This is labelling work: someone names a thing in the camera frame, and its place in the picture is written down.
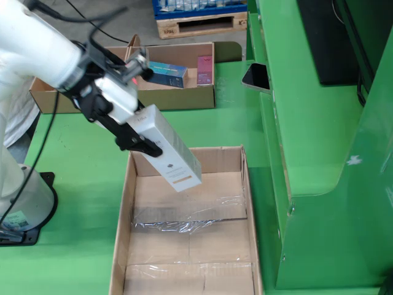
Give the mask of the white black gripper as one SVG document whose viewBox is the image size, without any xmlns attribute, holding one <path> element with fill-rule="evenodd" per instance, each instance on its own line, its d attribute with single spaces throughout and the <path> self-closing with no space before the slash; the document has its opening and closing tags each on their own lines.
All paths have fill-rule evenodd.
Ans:
<svg viewBox="0 0 393 295">
<path fill-rule="evenodd" d="M 89 122 L 99 121 L 115 136 L 121 151 L 137 151 L 159 157 L 163 151 L 153 141 L 138 134 L 128 123 L 138 107 L 138 88 L 125 85 L 111 76 L 98 79 L 83 77 L 72 87 L 73 100 Z"/>
</svg>

